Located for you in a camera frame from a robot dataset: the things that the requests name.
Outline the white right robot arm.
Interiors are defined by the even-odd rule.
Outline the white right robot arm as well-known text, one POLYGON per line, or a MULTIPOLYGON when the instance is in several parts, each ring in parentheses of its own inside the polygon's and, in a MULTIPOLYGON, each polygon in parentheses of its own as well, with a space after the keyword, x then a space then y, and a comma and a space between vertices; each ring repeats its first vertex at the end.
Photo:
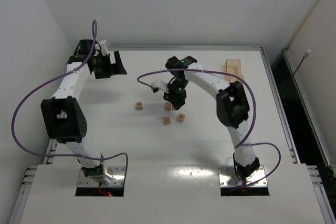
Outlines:
POLYGON ((235 149, 236 176, 245 182, 259 168, 260 162, 249 139, 247 120, 250 106, 243 84, 239 81, 228 82, 207 73, 191 56, 181 60, 173 56, 167 60, 165 67, 174 76, 174 80, 167 84, 163 98, 176 110, 185 104, 185 88, 189 82, 215 99, 217 118, 227 127, 235 149))

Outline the wood block letter H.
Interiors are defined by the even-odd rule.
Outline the wood block letter H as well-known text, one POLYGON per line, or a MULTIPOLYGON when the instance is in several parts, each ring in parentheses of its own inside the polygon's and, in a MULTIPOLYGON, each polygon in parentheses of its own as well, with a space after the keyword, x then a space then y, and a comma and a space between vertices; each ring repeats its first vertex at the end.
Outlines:
POLYGON ((135 104, 135 108, 136 108, 136 110, 142 110, 142 109, 143 109, 142 102, 137 102, 137 103, 135 104))

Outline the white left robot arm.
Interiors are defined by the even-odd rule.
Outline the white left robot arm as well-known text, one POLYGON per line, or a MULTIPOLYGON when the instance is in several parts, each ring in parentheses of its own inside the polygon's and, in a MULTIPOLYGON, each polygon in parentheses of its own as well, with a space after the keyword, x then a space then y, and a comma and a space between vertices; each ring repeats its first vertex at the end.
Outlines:
POLYGON ((42 100, 40 107, 49 138, 72 151, 87 178, 108 185, 113 180, 112 170, 86 138, 88 124, 78 100, 91 74, 96 79, 104 79, 127 72, 118 51, 114 51, 115 62, 111 63, 106 40, 96 42, 94 50, 90 49, 91 45, 92 40, 79 42, 79 48, 67 62, 66 76, 59 88, 50 99, 42 100))

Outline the clear plastic block container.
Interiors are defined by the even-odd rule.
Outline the clear plastic block container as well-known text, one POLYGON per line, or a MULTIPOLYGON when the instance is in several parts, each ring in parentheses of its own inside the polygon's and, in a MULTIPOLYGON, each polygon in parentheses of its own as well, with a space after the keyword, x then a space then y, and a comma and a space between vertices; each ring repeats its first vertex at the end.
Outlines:
MULTIPOLYGON (((242 75, 241 61, 239 59, 226 59, 224 65, 224 72, 233 74, 235 76, 240 77, 241 79, 244 79, 242 75)), ((239 79, 233 76, 225 76, 225 78, 228 82, 239 81, 239 79)))

